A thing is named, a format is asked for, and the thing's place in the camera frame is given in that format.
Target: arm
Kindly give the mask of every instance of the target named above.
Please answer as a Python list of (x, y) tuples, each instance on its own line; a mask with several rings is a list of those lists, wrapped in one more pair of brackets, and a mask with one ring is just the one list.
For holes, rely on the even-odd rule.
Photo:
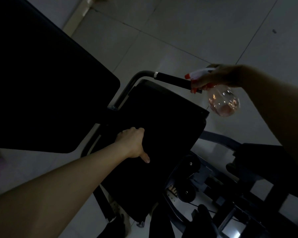
[(207, 89), (207, 83), (242, 87), (266, 124), (298, 165), (298, 87), (245, 65), (216, 65), (193, 88)]
[(58, 237), (103, 179), (124, 159), (140, 156), (144, 129), (0, 195), (0, 237)]

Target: forearm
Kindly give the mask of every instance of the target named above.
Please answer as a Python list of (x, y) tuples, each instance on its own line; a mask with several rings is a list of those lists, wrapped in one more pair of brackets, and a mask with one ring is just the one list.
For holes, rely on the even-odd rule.
[(266, 124), (298, 164), (298, 88), (244, 67), (241, 86)]
[(58, 237), (127, 155), (114, 143), (2, 194), (0, 237)]

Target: floor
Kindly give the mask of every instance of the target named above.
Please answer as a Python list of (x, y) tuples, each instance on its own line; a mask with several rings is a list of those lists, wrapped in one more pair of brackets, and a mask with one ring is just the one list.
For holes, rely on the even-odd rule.
[[(72, 38), (119, 78), (117, 96), (138, 71), (184, 77), (210, 63), (248, 64), (298, 85), (298, 0), (100, 0)], [(205, 94), (161, 85), (207, 108)], [(228, 118), (210, 113), (205, 130), (239, 142), (279, 144), (246, 93), (239, 88), (234, 93), (240, 111)], [(0, 193), (79, 158), (96, 128), (69, 154), (1, 149), (8, 165), (0, 177)], [(223, 172), (233, 160), (230, 151), (207, 141), (198, 140), (192, 150)], [(264, 199), (271, 186), (262, 180), (252, 192)], [(194, 202), (213, 208), (203, 195)], [(179, 200), (176, 207), (188, 218), (194, 209)], [(280, 212), (298, 223), (298, 198), (289, 196)], [(133, 224), (129, 237), (148, 237), (149, 223), (148, 216), (144, 228)], [(60, 237), (97, 237), (105, 226), (91, 196)], [(224, 232), (237, 238), (242, 229), (232, 221)]]

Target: black cushion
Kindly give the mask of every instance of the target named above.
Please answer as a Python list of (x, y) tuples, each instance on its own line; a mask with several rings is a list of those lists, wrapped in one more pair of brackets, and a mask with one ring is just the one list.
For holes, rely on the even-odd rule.
[(192, 148), (206, 125), (209, 112), (148, 80), (129, 93), (115, 125), (107, 126), (92, 152), (115, 141), (124, 129), (143, 127), (144, 151), (151, 161), (127, 159), (102, 185), (136, 221), (149, 213), (179, 160)]

